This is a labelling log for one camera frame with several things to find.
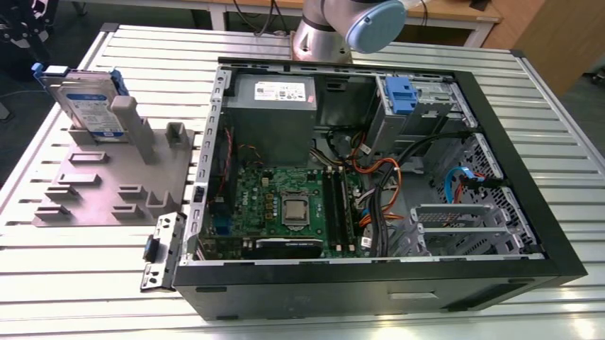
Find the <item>slotted aluminum surface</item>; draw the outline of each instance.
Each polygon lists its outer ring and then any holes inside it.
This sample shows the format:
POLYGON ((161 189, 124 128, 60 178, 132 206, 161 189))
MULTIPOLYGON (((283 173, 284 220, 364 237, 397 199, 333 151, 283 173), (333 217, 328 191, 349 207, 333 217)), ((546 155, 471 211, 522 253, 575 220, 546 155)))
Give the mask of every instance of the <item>slotted aluminum surface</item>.
MULTIPOLYGON (((121 26, 98 34, 80 67, 117 67, 152 127, 182 122, 196 131, 198 145, 216 57, 285 59, 288 44, 287 38, 245 33, 121 26)), ((588 276, 480 312, 204 322, 177 293, 138 293, 140 256, 153 226, 29 225, 70 143, 61 130, 69 121, 54 106, 0 192, 0 334, 61 339, 82 333, 93 339, 284 339, 301 334, 347 340, 605 338, 603 162, 530 66, 506 51, 399 43, 372 55, 353 55, 353 61, 475 74, 588 276)), ((193 166, 189 173, 192 180, 193 166)))

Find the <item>motherboard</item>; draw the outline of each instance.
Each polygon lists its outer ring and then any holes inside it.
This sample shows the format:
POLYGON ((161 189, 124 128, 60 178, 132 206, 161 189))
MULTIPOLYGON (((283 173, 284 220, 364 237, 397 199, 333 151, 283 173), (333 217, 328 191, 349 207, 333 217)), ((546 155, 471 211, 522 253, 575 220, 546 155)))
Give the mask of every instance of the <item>motherboard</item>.
POLYGON ((272 258, 280 251, 289 251, 287 258, 297 251, 300 257, 360 257, 351 209, 359 190, 359 175, 343 169, 240 168, 234 213, 212 219, 216 236, 205 242, 214 244, 205 248, 220 259, 263 257, 264 251, 272 258))

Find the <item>motherboard chip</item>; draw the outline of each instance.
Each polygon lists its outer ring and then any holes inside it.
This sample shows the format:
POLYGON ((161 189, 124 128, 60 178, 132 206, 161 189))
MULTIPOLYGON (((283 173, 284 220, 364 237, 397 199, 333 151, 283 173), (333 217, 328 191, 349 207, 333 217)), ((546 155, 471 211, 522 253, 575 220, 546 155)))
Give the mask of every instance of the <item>motherboard chip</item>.
POLYGON ((285 207, 285 220, 304 220, 305 219, 305 202, 303 200, 287 200, 285 207))

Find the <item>metal bracket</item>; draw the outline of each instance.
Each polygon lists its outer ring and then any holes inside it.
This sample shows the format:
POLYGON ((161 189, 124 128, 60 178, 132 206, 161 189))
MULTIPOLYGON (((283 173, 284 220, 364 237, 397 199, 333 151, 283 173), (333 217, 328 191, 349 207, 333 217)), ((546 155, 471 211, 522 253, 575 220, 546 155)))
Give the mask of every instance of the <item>metal bracket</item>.
POLYGON ((174 291, 172 279, 178 262, 185 219, 186 216, 180 212, 172 212, 157 218, 154 233, 144 247, 142 259, 146 264, 140 280, 141 293, 174 291))

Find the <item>label sticker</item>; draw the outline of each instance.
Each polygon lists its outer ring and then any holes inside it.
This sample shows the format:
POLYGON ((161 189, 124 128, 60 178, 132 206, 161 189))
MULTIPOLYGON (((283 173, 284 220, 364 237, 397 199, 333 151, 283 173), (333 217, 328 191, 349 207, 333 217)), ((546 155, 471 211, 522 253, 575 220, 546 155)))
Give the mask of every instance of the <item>label sticker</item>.
POLYGON ((255 101, 305 101, 304 83, 259 81, 253 85, 255 101))
POLYGON ((360 150, 364 154, 369 154, 369 152, 371 152, 369 147, 368 147, 364 143, 360 143, 360 145, 359 145, 359 150, 360 150))
POLYGON ((88 131, 98 139, 112 139, 124 135, 124 128, 109 111, 109 102, 101 94, 68 93, 65 97, 70 100, 77 118, 88 131))
POLYGON ((360 246, 363 248, 371 248, 371 238, 369 237, 360 238, 360 246))

